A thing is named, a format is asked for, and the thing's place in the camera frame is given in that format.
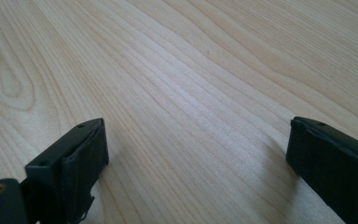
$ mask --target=wooden table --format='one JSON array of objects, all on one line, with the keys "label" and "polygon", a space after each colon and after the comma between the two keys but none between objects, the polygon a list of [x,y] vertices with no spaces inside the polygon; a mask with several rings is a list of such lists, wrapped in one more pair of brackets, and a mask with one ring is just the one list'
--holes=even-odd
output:
[{"label": "wooden table", "polygon": [[358,139],[358,0],[0,0],[0,178],[104,118],[84,223],[341,223],[294,116]]}]

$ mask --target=wood grain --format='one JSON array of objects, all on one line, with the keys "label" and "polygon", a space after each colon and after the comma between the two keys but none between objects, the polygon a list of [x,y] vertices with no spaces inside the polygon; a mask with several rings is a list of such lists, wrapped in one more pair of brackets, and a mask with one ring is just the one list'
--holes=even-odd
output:
[{"label": "wood grain", "polygon": [[85,223],[341,223],[293,116],[358,139],[358,0],[0,0],[0,178],[103,117]]}]

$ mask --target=black plastic part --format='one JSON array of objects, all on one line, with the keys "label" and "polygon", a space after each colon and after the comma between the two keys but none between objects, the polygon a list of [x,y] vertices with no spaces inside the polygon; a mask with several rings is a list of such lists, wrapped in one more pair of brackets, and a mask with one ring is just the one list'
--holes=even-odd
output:
[{"label": "black plastic part", "polygon": [[358,223],[358,141],[295,117],[286,160],[346,223]]},{"label": "black plastic part", "polygon": [[[103,119],[75,126],[25,166],[28,177],[20,185],[14,179],[0,180],[7,186],[0,194],[0,223],[79,223],[108,162]],[[11,203],[1,203],[4,196]]]}]

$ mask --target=black rubber pad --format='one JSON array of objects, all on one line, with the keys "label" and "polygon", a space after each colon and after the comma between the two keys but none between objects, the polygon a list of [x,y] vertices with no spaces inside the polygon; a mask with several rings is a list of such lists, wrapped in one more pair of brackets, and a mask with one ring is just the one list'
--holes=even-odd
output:
[{"label": "black rubber pad", "polygon": [[358,141],[295,117],[286,160],[346,223],[358,223]]}]

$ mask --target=black object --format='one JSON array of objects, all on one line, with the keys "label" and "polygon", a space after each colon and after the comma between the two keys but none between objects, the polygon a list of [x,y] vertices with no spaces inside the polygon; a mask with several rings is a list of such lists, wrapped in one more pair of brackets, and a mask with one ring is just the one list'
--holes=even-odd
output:
[{"label": "black object", "polygon": [[358,223],[358,141],[295,117],[286,160],[346,223]]},{"label": "black object", "polygon": [[75,126],[25,166],[21,184],[0,180],[0,223],[79,223],[108,162],[103,119]]}]

